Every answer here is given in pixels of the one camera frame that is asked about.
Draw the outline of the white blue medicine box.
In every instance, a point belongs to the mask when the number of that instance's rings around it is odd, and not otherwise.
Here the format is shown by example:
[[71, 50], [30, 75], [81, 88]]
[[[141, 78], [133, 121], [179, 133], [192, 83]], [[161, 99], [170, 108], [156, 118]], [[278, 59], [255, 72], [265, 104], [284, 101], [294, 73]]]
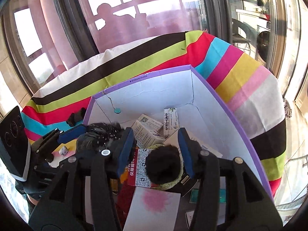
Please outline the white blue medicine box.
[[147, 128], [140, 121], [135, 121], [131, 128], [139, 148], [149, 148], [155, 144], [162, 144], [165, 140], [159, 133]]

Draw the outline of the small blue patterned packet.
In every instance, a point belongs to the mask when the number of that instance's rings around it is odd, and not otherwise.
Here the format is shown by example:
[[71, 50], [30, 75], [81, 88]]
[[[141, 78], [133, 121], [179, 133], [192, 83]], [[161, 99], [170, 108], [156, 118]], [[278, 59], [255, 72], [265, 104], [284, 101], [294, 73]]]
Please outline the small blue patterned packet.
[[66, 146], [62, 146], [61, 149], [59, 150], [59, 154], [61, 156], [65, 156], [68, 153], [68, 148]]

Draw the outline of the white red medicine box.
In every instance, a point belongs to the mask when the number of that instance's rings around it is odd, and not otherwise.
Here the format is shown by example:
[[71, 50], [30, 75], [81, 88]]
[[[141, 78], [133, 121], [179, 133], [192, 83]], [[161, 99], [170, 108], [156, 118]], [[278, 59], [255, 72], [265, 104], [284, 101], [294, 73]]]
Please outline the white red medicine box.
[[146, 173], [146, 157], [150, 149], [136, 149], [132, 162], [128, 167], [127, 184], [135, 187], [155, 188]]

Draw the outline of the purple storage box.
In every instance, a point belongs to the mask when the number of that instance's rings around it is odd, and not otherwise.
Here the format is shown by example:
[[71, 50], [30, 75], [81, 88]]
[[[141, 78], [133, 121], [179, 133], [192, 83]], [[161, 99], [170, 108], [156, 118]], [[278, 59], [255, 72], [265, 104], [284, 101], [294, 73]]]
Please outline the purple storage box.
[[[235, 116], [204, 78], [187, 65], [144, 74], [94, 95], [84, 123], [130, 126], [141, 114], [163, 119], [176, 107], [180, 128], [202, 149], [226, 160], [244, 161], [272, 200], [269, 184], [251, 141]], [[220, 178], [218, 223], [226, 213], [226, 179]]]

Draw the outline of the black DORMI box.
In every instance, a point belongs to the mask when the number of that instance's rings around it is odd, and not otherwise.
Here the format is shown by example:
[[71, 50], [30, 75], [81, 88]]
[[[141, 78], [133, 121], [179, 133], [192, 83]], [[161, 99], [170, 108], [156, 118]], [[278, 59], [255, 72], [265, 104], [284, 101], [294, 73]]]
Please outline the black DORMI box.
[[198, 179], [190, 178], [186, 173], [183, 174], [180, 181], [181, 197], [184, 197], [186, 194], [188, 194], [197, 183]]

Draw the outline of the large white flat box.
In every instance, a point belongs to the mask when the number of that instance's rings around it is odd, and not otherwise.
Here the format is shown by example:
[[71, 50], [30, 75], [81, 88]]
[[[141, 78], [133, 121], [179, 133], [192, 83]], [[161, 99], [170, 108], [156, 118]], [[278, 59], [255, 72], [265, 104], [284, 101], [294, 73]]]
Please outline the large white flat box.
[[174, 230], [181, 195], [137, 187], [124, 230]]

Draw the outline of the black dotted grey cloth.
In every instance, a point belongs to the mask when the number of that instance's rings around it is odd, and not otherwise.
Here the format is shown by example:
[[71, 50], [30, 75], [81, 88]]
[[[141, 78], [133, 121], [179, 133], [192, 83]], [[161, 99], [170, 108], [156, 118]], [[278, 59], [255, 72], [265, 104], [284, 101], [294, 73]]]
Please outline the black dotted grey cloth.
[[114, 141], [119, 140], [124, 129], [119, 123], [94, 123], [87, 126], [87, 132], [76, 141], [76, 153], [83, 151], [102, 151], [109, 149]]

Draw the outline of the rainbow striped tablecloth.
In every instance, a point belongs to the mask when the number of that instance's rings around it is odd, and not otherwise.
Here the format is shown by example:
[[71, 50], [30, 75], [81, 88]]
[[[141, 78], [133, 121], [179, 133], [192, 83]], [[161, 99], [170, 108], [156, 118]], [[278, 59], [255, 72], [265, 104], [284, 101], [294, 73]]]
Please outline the rainbow striped tablecloth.
[[120, 45], [80, 62], [39, 89], [23, 108], [26, 135], [36, 141], [91, 97], [140, 74], [191, 65], [235, 114], [260, 159], [272, 193], [280, 186], [286, 156], [284, 102], [276, 77], [235, 46], [194, 30]]

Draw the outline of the white green slim box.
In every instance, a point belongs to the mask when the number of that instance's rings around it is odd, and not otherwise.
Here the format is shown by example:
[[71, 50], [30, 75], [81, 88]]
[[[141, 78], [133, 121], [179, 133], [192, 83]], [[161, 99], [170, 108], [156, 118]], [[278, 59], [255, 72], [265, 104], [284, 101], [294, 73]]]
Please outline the white green slim box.
[[179, 128], [177, 108], [172, 107], [163, 110], [163, 133], [167, 138]]

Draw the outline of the tall white blue box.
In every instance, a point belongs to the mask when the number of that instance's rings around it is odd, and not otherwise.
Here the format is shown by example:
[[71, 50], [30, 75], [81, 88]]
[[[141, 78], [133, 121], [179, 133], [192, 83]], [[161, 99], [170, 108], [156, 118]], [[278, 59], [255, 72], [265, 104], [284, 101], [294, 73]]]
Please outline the tall white blue box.
[[159, 132], [160, 129], [163, 126], [163, 123], [145, 115], [145, 114], [141, 114], [139, 116], [139, 118], [137, 119], [138, 121], [140, 121], [144, 126], [146, 126], [148, 129], [151, 129], [153, 131]]

